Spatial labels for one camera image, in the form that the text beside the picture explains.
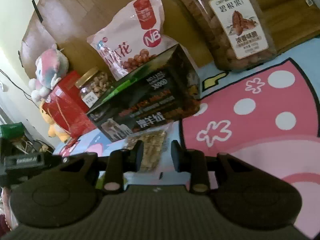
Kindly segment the pink white snack bag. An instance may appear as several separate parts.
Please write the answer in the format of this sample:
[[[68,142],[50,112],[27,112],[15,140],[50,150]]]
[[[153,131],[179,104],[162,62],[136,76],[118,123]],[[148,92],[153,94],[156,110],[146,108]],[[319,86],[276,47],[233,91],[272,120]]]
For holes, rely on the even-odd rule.
[[[118,81],[177,42],[163,34],[161,0],[134,0],[87,38]]]

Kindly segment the yellow plush toy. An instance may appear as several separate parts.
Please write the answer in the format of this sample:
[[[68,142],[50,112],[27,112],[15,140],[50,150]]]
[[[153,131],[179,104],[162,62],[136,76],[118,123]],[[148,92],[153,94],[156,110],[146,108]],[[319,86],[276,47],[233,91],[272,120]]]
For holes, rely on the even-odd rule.
[[[45,101],[41,100],[39,109],[44,121],[49,125],[48,137],[58,137],[61,142],[66,143],[70,139],[70,135],[54,121],[46,110],[44,110],[44,103]]]

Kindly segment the large pecan jar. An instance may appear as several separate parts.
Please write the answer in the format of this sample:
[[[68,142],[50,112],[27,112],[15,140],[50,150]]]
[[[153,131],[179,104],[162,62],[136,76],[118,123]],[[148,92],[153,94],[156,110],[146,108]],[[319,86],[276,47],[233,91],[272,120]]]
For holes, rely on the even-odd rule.
[[[257,0],[180,0],[193,16],[219,70],[243,71],[277,52]]]

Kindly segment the green box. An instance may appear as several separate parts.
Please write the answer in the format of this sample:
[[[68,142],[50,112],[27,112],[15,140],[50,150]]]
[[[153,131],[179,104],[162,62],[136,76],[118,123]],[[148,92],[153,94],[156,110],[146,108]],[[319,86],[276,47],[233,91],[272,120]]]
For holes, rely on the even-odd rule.
[[[24,126],[21,122],[0,125],[0,137],[12,140],[24,136]]]

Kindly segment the small gold-lid nut jar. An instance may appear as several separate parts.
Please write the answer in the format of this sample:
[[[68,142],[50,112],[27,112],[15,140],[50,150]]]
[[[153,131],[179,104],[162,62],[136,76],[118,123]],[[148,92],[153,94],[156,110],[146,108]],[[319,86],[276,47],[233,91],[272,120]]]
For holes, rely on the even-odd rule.
[[[106,91],[113,88],[115,81],[111,74],[94,67],[80,77],[75,86],[79,89],[81,100],[91,108]]]

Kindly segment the wooden headboard panel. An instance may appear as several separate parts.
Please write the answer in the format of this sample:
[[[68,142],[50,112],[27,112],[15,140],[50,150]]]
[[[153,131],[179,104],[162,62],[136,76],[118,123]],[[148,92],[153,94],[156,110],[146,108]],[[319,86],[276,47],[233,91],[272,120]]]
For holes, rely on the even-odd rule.
[[[35,77],[35,61],[57,44],[71,69],[84,74],[92,67],[108,67],[86,38],[108,25],[114,15],[132,0],[39,0],[32,1],[33,14],[22,38],[20,59],[24,71]],[[193,18],[177,0],[162,0],[164,33],[183,45],[198,67],[213,57]]]

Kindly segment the brown seat cushion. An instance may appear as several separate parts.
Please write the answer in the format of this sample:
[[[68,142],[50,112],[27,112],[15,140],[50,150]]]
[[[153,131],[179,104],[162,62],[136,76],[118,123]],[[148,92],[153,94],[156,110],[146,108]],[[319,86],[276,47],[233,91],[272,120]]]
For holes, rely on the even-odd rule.
[[[277,53],[319,35],[319,8],[305,0],[257,0]]]

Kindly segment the pink grey plush toy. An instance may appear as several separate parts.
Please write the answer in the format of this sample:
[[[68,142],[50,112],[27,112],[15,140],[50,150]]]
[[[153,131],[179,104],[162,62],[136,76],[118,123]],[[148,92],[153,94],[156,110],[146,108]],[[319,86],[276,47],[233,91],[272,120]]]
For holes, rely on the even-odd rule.
[[[28,87],[31,90],[31,99],[38,103],[46,99],[54,87],[66,76],[69,69],[69,61],[58,49],[57,44],[44,51],[35,62],[35,78],[29,80]]]

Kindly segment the clear nut snack packet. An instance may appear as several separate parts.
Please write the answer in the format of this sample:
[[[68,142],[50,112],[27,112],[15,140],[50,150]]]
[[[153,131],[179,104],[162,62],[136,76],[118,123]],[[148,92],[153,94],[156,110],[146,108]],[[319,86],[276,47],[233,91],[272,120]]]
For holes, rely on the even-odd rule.
[[[139,133],[139,135],[133,135],[126,138],[125,148],[130,150],[134,148],[136,142],[139,140],[144,144],[143,157],[140,166],[141,171],[151,172],[157,168],[166,136],[166,131],[161,129],[158,131]]]

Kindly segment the red gift bag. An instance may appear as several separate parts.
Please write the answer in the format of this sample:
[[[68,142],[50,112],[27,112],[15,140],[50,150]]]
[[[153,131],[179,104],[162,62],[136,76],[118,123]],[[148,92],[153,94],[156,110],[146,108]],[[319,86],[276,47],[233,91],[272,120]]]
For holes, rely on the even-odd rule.
[[[87,117],[89,107],[80,97],[80,89],[75,85],[80,79],[76,71],[69,72],[52,90],[43,109],[55,123],[72,138],[78,138],[96,126]]]

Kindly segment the black cardboard box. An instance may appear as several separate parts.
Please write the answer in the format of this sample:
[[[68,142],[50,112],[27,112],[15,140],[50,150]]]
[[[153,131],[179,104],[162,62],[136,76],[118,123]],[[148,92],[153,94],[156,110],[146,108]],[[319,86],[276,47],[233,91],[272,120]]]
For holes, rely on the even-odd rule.
[[[118,141],[195,114],[199,85],[195,64],[177,44],[117,81],[87,117],[108,139]]]

